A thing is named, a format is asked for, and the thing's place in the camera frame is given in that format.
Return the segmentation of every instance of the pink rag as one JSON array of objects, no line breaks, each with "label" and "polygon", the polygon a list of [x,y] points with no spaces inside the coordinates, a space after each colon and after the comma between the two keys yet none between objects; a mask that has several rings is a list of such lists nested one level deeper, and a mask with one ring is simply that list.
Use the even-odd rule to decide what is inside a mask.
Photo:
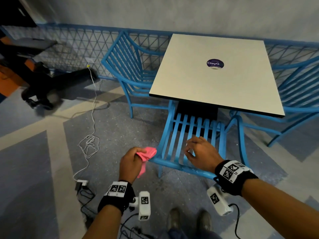
[{"label": "pink rag", "polygon": [[138,178],[145,173],[146,171],[146,162],[151,159],[152,157],[155,156],[157,150],[156,148],[152,148],[152,147],[146,147],[144,148],[146,150],[146,153],[142,153],[142,152],[137,152],[136,154],[142,159],[142,168],[141,168],[141,172],[138,175]]}]

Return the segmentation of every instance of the blue chair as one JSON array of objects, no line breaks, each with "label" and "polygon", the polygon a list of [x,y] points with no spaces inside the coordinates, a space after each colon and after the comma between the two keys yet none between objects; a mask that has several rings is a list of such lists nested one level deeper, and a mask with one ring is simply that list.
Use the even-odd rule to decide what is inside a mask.
[{"label": "blue chair", "polygon": [[[189,125],[189,132],[187,134],[187,140],[192,137],[193,129],[196,129],[196,136],[200,136],[201,129],[204,129],[204,138],[207,140],[208,132],[211,131],[212,139],[211,144],[215,146],[217,140],[219,140],[218,152],[223,159],[226,158],[226,137],[227,132],[232,127],[232,125],[237,124],[238,127],[238,141],[239,150],[241,156],[241,162],[249,167],[249,162],[246,155],[245,141],[244,141],[244,130],[242,126],[242,119],[240,116],[233,116],[229,121],[228,125],[224,125],[221,122],[212,121],[209,122],[208,119],[203,121],[202,118],[197,118],[195,122],[195,117],[191,116],[190,122],[187,122],[188,116],[185,115],[183,120],[181,120],[181,114],[178,113],[176,119],[174,119],[175,114],[175,103],[170,103],[167,121],[165,124],[164,132],[160,143],[157,147],[157,153],[154,158],[150,159],[150,162],[156,163],[159,166],[159,174],[161,177],[162,166],[166,166],[172,169],[177,169],[184,171],[186,173],[195,174],[198,176],[213,179],[216,177],[215,174],[203,171],[195,168],[184,155],[182,151],[182,143],[185,142],[185,129],[186,125]],[[178,134],[178,125],[181,124],[181,131]]]},{"label": "blue chair", "polygon": [[[319,56],[304,62],[289,65],[273,65],[276,74],[287,77],[279,86],[278,92],[286,116],[275,118],[248,113],[280,123],[289,123],[282,131],[243,123],[244,126],[270,132],[276,136],[267,145],[271,147],[293,129],[319,116]],[[230,111],[230,116],[239,115],[237,111]]]},{"label": "blue chair", "polygon": [[137,45],[127,32],[122,31],[102,59],[105,68],[120,82],[133,118],[133,107],[168,109],[167,106],[132,103],[130,96],[148,97],[155,79],[156,70],[142,67],[142,56],[164,56],[164,52],[155,52]]}]

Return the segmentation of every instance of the jeans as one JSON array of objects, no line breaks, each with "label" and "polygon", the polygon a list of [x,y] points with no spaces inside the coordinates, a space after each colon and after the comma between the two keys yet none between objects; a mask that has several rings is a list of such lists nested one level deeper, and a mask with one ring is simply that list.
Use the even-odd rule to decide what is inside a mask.
[{"label": "jeans", "polygon": [[[168,231],[170,239],[188,239],[184,232],[176,228],[172,228]],[[213,231],[201,230],[196,236],[196,239],[222,239]]]}]

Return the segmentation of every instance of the black wrist strap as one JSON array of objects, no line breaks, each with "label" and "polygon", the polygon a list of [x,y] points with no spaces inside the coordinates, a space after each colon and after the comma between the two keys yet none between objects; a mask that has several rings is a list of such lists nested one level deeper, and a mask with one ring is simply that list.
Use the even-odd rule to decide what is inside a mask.
[{"label": "black wrist strap", "polygon": [[225,160],[215,169],[214,178],[222,190],[231,195],[241,195],[242,187],[247,179],[258,178],[247,166],[236,160]]},{"label": "black wrist strap", "polygon": [[98,212],[106,205],[113,205],[123,215],[123,212],[129,207],[129,203],[133,201],[134,197],[135,193],[130,182],[125,180],[115,181],[101,199]]}]

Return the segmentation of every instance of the wall outlet plate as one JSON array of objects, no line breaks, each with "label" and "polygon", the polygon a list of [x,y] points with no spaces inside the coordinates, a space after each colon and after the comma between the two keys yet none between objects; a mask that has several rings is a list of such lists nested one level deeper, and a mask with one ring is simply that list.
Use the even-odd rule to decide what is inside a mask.
[{"label": "wall outlet plate", "polygon": [[85,57],[86,62],[94,64],[94,59],[90,57]]}]

